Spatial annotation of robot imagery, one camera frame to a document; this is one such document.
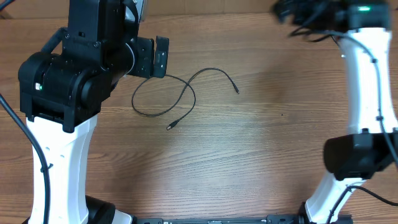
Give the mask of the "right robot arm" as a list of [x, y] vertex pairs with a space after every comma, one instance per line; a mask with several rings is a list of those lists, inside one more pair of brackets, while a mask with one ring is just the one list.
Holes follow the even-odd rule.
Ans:
[[326, 173], [296, 215], [269, 215], [268, 223], [351, 223], [340, 210], [355, 190], [397, 162], [397, 118], [389, 80], [391, 7], [381, 0], [278, 1], [280, 22], [292, 16], [292, 36], [331, 38], [346, 65], [349, 118], [344, 136], [323, 147]]

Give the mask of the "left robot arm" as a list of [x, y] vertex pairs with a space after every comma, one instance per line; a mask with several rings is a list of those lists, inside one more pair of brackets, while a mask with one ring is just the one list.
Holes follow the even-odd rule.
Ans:
[[20, 109], [34, 137], [28, 223], [135, 223], [86, 194], [88, 150], [102, 103], [125, 75], [162, 78], [169, 40], [139, 37], [145, 0], [74, 0], [60, 28], [18, 71]]

